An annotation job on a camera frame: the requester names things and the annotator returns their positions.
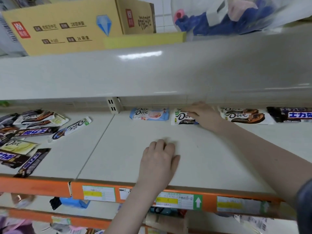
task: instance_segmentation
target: cardboard box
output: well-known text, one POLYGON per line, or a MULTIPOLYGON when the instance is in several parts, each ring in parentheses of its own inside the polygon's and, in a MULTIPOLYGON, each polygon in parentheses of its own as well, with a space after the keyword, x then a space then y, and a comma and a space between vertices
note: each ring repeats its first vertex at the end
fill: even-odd
POLYGON ((154 5, 139 0, 73 0, 2 14, 30 56, 104 50, 104 38, 156 32, 154 5))

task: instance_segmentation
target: red square logo on box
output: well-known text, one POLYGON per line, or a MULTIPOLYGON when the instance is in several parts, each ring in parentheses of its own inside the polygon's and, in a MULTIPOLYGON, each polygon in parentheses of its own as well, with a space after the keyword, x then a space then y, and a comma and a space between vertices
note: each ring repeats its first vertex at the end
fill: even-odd
POLYGON ((12 25, 22 39, 30 39, 30 35, 20 21, 12 22, 12 25))
POLYGON ((129 28, 134 27, 135 21, 133 20, 133 15, 132 15, 131 9, 126 9, 126 14, 127 14, 129 28))

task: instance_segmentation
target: light pink block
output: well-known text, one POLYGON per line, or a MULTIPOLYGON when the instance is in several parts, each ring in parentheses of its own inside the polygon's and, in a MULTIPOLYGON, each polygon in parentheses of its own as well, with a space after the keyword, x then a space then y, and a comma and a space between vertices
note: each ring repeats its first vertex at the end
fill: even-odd
POLYGON ((248 8, 258 9, 257 5, 252 1, 233 0, 229 5, 228 15, 230 20, 239 21, 240 17, 248 8))

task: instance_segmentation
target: dark blue sleeve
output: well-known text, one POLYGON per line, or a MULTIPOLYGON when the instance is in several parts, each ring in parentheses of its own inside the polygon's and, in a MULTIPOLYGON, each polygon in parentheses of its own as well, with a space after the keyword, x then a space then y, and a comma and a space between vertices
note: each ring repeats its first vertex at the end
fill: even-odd
POLYGON ((300 234, 312 233, 312 180, 297 193, 297 223, 300 234))

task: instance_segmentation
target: blue item in container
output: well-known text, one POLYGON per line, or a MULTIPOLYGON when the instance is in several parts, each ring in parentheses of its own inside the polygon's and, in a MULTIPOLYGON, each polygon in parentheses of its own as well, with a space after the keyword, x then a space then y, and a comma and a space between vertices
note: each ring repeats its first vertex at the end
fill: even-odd
POLYGON ((76 208, 87 208, 90 203, 89 200, 73 199, 72 197, 70 198, 60 197, 60 201, 63 205, 76 207, 76 208))
POLYGON ((258 9, 246 9, 238 21, 232 21, 228 15, 225 15, 220 24, 210 27, 204 12, 197 16, 184 15, 177 19, 175 24, 181 31, 189 32, 193 29, 194 36, 245 34, 260 30, 272 21, 271 18, 268 20, 266 18, 274 13, 274 7, 266 6, 264 0, 256 0, 255 4, 258 9))
POLYGON ((146 121, 166 121, 169 119, 169 109, 133 108, 130 112, 130 118, 146 121))

